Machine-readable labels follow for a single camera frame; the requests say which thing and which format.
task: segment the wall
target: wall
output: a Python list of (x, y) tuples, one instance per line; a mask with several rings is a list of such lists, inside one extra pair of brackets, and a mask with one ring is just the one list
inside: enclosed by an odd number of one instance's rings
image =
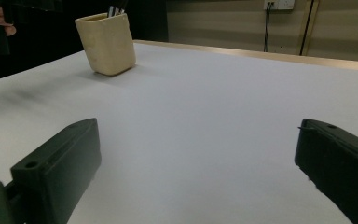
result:
[[(296, 54), (306, 4), (296, 0), (291, 12), (273, 13), (269, 52)], [(263, 50), (264, 0), (168, 1), (169, 40), (232, 49)], [(358, 61), (358, 0), (319, 0), (308, 56)]]
[[(306, 0), (272, 13), (268, 51), (295, 54)], [(262, 0), (168, 1), (170, 42), (262, 51), (266, 13)]]
[(307, 55), (358, 61), (358, 0), (320, 0)]

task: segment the cable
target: cable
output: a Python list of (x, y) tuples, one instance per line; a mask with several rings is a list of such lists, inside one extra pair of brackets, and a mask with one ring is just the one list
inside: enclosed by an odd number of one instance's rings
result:
[(269, 52), (269, 14), (274, 3), (267, 2), (266, 8), (266, 32), (264, 34), (264, 52)]

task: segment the pen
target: pen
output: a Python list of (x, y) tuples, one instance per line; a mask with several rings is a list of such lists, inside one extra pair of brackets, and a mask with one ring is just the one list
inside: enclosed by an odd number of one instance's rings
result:
[(109, 7), (109, 10), (108, 10), (108, 12), (107, 12), (107, 17), (112, 17), (112, 16), (114, 16), (113, 15), (113, 10), (114, 10), (115, 8), (113, 7), (113, 6), (110, 6)]

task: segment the beige pen holder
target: beige pen holder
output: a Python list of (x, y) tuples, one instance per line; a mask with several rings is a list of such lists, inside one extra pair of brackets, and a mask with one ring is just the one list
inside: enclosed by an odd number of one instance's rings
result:
[(135, 52), (127, 14), (106, 13), (75, 20), (91, 69), (114, 76), (135, 65)]

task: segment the table surface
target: table surface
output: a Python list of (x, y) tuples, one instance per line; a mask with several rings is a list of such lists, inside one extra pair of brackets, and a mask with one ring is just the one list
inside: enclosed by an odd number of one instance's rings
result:
[(69, 223), (350, 223), (294, 164), (304, 118), (358, 136), (358, 70), (135, 44), (136, 66), (79, 52), (0, 79), (0, 180), (97, 118), (103, 164)]

